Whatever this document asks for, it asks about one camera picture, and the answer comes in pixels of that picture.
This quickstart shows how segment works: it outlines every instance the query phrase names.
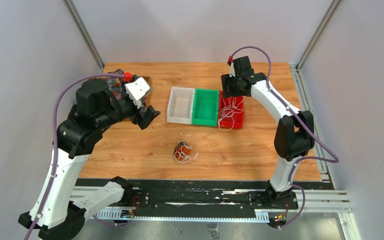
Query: wooden tabletop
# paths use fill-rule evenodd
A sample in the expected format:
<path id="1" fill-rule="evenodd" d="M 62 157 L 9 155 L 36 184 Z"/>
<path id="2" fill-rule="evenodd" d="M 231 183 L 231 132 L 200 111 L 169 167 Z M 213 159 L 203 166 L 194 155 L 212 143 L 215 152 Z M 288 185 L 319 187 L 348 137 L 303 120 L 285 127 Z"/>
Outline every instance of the wooden tabletop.
<path id="1" fill-rule="evenodd" d="M 266 63 L 252 63 L 256 73 L 267 73 Z M 252 97 L 244 100 L 245 119 L 239 130 L 167 123 L 171 87 L 221 90 L 220 76 L 229 72 L 221 62 L 107 63 L 104 73 L 122 69 L 152 79 L 151 105 L 161 111 L 150 126 L 140 130 L 120 122 L 104 133 L 81 170 L 81 178 L 268 180 L 277 154 L 273 145 L 277 122 Z M 270 80 L 293 105 L 299 107 L 287 63 L 274 63 Z M 178 163 L 173 151 L 179 140 L 193 146 L 188 163 Z M 295 180 L 319 181 L 317 163 L 304 161 Z"/>

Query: white robotic arm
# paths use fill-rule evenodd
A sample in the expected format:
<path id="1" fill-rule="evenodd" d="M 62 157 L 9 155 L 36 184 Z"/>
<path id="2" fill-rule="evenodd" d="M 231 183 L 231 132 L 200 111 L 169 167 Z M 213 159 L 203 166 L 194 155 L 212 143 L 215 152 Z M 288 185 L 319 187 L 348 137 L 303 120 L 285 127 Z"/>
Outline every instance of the white robotic arm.
<path id="1" fill-rule="evenodd" d="M 253 97 L 278 123 L 274 147 L 279 156 L 268 192 L 272 201 L 285 198 L 292 193 L 290 181 L 294 179 L 296 168 L 293 172 L 292 170 L 296 161 L 314 147 L 314 139 L 307 134 L 290 110 L 298 113 L 311 131 L 314 131 L 313 115 L 290 104 L 270 82 L 267 85 L 267 77 L 261 72 L 254 73 L 247 56 L 229 61 L 230 73 L 221 76 L 223 97 Z"/>
<path id="2" fill-rule="evenodd" d="M 291 108 L 294 112 L 298 113 L 299 108 L 290 104 L 269 82 L 270 89 L 275 91 Z M 285 116 L 292 116 L 292 113 L 286 109 L 282 102 L 277 99 L 267 88 L 266 80 L 258 81 L 256 84 L 251 86 L 251 97 L 256 99 L 274 118 L 276 123 L 279 122 Z M 284 192 L 289 190 L 292 186 L 288 181 L 289 174 L 294 166 L 296 160 L 301 157 L 295 157 L 292 161 L 287 161 L 285 158 L 278 156 L 276 169 L 274 170 L 273 176 L 270 178 L 270 184 L 276 192 Z M 292 179 L 294 179 L 295 171 L 292 173 Z"/>
<path id="3" fill-rule="evenodd" d="M 151 105 L 144 104 L 151 91 L 148 83 L 137 76 L 129 83 L 122 83 L 120 99 L 115 98 L 107 83 L 101 79 L 91 79 L 83 83 L 76 92 L 76 104 L 67 120 L 57 128 L 56 172 L 52 175 L 52 168 L 55 166 L 51 163 L 34 207 L 21 214 L 18 219 L 21 225 L 40 229 L 39 237 L 43 240 L 71 240 L 80 232 L 85 222 L 100 210 L 117 202 L 130 203 L 133 186 L 119 176 L 97 191 L 75 201 L 70 201 L 70 196 L 83 165 L 95 144 L 103 137 L 103 132 L 126 118 L 130 118 L 133 124 L 139 125 L 143 130 L 160 114 Z M 38 214 L 51 178 L 53 182 L 47 200 Z"/>

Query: red cable clip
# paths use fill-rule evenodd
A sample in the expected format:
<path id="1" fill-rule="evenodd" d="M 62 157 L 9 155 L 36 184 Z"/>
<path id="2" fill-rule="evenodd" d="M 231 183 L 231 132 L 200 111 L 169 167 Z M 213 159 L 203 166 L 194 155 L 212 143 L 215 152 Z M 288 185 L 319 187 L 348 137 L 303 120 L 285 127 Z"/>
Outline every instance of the red cable clip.
<path id="1" fill-rule="evenodd" d="M 124 82 L 130 83 L 132 78 L 133 78 L 133 75 L 130 72 L 126 72 L 126 71 L 124 72 L 124 78 L 123 78 Z"/>
<path id="2" fill-rule="evenodd" d="M 229 59 L 227 60 L 227 64 L 230 66 L 233 61 L 233 56 L 229 56 Z"/>

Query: white wall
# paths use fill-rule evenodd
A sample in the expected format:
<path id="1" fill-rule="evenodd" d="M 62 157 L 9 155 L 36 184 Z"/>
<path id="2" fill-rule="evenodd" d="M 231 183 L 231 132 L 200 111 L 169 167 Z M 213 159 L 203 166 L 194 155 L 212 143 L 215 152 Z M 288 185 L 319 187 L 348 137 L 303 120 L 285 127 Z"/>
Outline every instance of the white wall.
<path id="1" fill-rule="evenodd" d="M 0 240 L 27 232 L 17 221 L 33 207 L 48 171 L 57 95 L 98 72 L 61 0 L 0 1 Z M 73 93 L 61 103 L 60 121 Z"/>
<path id="2" fill-rule="evenodd" d="M 362 239 L 384 239 L 384 1 L 342 1 L 302 73 Z"/>
<path id="3" fill-rule="evenodd" d="M 104 62 L 226 62 L 255 45 L 274 62 L 295 64 L 331 0 L 73 2 Z"/>

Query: white plastic bin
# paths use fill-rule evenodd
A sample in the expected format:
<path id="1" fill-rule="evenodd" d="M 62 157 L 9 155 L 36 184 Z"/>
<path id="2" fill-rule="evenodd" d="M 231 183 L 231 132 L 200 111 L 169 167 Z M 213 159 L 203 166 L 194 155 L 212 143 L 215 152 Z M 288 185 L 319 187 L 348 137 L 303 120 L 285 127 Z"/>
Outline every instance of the white plastic bin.
<path id="1" fill-rule="evenodd" d="M 192 124 L 195 88 L 171 87 L 167 107 L 167 122 L 175 124 Z"/>

